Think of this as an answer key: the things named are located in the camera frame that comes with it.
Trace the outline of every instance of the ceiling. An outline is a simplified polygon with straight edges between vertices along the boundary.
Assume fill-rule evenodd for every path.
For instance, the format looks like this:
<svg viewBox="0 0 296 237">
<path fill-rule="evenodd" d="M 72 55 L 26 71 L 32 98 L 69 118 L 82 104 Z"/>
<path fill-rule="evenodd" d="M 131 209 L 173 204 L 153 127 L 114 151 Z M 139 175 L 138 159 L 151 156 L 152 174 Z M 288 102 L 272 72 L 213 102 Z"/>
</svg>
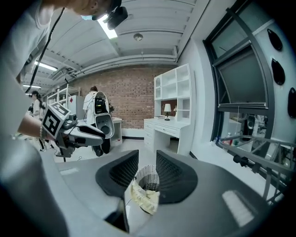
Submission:
<svg viewBox="0 0 296 237">
<path fill-rule="evenodd" d="M 116 28 L 118 38 L 109 39 L 97 21 L 83 20 L 66 10 L 57 24 L 43 63 L 34 80 L 41 94 L 51 92 L 75 77 L 135 64 L 176 64 L 209 0 L 123 0 L 128 18 Z M 61 10 L 51 20 L 55 23 Z M 143 40 L 134 35 L 141 33 Z M 26 75 L 29 84 L 32 75 Z"/>
</svg>

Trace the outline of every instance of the black window frame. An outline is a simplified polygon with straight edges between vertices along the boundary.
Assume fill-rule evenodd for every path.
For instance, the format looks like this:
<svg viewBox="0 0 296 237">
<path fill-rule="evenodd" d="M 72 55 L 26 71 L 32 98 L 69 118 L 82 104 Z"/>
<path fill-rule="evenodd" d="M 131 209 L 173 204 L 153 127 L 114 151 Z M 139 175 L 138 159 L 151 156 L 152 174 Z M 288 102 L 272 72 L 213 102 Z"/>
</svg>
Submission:
<svg viewBox="0 0 296 237">
<path fill-rule="evenodd" d="M 215 90 L 215 117 L 214 117 L 214 126 L 212 131 L 211 139 L 214 140 L 217 136 L 220 136 L 222 133 L 223 127 L 223 117 L 224 112 L 239 112 L 240 113 L 250 113 L 256 115 L 264 115 L 268 117 L 268 124 L 266 127 L 265 138 L 271 138 L 273 125 L 274 125 L 274 113 L 275 113 L 275 99 L 274 99 L 274 89 L 273 89 L 273 78 L 271 71 L 268 66 L 267 59 L 264 56 L 264 53 L 253 35 L 253 32 L 246 25 L 246 23 L 239 17 L 239 13 L 243 11 L 252 1 L 251 0 L 237 0 L 231 8 L 226 9 L 226 14 L 214 30 L 209 34 L 209 36 L 203 41 L 206 48 L 211 68 L 214 78 L 214 90 Z M 247 34 L 247 38 L 242 40 L 240 43 L 235 45 L 233 48 L 225 52 L 219 58 L 217 58 L 215 50 L 212 46 L 212 41 L 219 35 L 219 33 L 227 27 L 232 21 L 236 21 L 243 31 Z M 247 103 L 247 104 L 220 104 L 219 100 L 219 72 L 217 66 L 221 63 L 226 62 L 231 57 L 235 56 L 237 53 L 241 52 L 246 47 L 251 46 L 257 61 L 259 63 L 261 73 L 264 79 L 265 86 L 265 101 L 266 104 L 258 103 Z M 268 146 L 262 148 L 262 155 L 266 154 Z"/>
</svg>

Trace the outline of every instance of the lampshade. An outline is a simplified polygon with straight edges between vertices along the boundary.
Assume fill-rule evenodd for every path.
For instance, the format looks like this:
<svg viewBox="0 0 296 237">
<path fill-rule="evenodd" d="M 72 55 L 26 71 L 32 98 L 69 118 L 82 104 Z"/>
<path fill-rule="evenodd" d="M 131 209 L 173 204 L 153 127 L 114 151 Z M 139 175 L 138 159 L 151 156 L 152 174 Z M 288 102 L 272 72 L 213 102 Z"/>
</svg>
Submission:
<svg viewBox="0 0 296 237">
<path fill-rule="evenodd" d="M 166 104 L 165 105 L 165 112 L 170 112 L 171 110 L 171 104 Z"/>
</svg>

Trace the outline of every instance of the head-mounted camera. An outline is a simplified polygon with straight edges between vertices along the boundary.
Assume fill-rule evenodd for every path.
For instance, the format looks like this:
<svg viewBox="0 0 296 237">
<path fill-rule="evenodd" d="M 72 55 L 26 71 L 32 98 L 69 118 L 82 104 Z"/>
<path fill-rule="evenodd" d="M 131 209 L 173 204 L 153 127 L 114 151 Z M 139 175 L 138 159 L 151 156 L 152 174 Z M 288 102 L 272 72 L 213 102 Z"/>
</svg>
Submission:
<svg viewBox="0 0 296 237">
<path fill-rule="evenodd" d="M 122 0 L 112 0 L 109 11 L 107 12 L 108 18 L 104 20 L 107 23 L 109 30 L 114 30 L 128 17 L 128 12 L 125 7 L 121 6 Z M 98 20 L 100 16 L 93 15 L 92 20 Z"/>
</svg>

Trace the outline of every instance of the wicker basket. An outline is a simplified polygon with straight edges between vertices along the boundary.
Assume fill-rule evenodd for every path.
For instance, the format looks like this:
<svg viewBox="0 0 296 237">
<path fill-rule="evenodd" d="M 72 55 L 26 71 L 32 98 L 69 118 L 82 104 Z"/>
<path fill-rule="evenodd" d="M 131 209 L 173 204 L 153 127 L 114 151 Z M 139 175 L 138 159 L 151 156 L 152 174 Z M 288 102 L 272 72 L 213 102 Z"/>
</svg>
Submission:
<svg viewBox="0 0 296 237">
<path fill-rule="evenodd" d="M 132 199 L 140 208 L 153 215 L 158 206 L 159 177 L 155 165 L 148 165 L 140 169 L 131 186 Z"/>
</svg>

